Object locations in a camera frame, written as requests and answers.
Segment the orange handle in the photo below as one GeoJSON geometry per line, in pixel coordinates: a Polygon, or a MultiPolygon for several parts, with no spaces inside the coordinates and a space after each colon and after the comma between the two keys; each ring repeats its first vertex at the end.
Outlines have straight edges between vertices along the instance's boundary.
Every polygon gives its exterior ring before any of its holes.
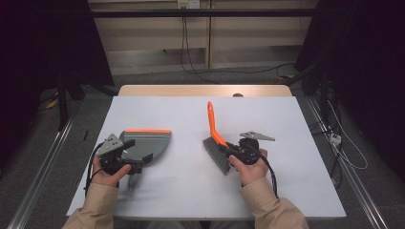
{"type": "Polygon", "coordinates": [[[207,105],[208,110],[208,121],[209,121],[209,129],[212,138],[217,142],[217,144],[221,144],[227,147],[225,140],[218,134],[217,130],[215,130],[215,115],[214,115],[214,106],[209,101],[207,105]]]}

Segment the gray floor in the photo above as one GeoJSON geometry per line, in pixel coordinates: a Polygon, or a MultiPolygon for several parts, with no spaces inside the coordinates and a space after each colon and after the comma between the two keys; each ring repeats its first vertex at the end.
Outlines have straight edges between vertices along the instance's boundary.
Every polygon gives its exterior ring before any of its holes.
{"type": "MultiPolygon", "coordinates": [[[[269,69],[269,67],[239,68],[237,71],[263,69],[269,69]]],[[[278,74],[291,74],[291,71],[279,69],[278,74]]],[[[223,84],[272,84],[276,81],[276,71],[254,74],[216,72],[204,73],[202,76],[218,80],[223,84]]],[[[195,74],[184,72],[115,76],[115,81],[117,87],[141,82],[145,84],[206,83],[195,74]]],[[[67,219],[65,215],[75,193],[76,183],[81,178],[90,153],[96,145],[98,133],[112,101],[111,97],[100,94],[92,88],[84,87],[84,89],[86,97],[83,101],[69,100],[70,112],[78,107],[78,115],[36,200],[26,228],[60,228],[67,219]]],[[[294,85],[291,91],[297,97],[308,124],[314,123],[316,120],[307,98],[300,90],[300,84],[294,85]]],[[[356,172],[373,197],[387,225],[390,228],[405,227],[404,183],[380,160],[371,142],[361,136],[350,114],[345,111],[344,104],[339,108],[346,133],[369,161],[368,169],[356,172]]],[[[26,195],[43,159],[51,148],[57,134],[57,127],[57,107],[38,111],[29,133],[18,146],[14,160],[5,168],[4,175],[0,179],[0,228],[6,228],[9,225],[18,205],[26,195]]],[[[330,170],[333,158],[325,137],[315,135],[314,140],[330,170]]],[[[352,163],[361,165],[364,162],[363,159],[347,139],[344,138],[343,141],[345,152],[352,163]]],[[[344,219],[310,220],[311,228],[373,228],[347,178],[342,178],[343,182],[337,189],[337,193],[348,216],[344,219]]],[[[131,224],[130,221],[116,220],[116,228],[131,228],[131,224]]]]}

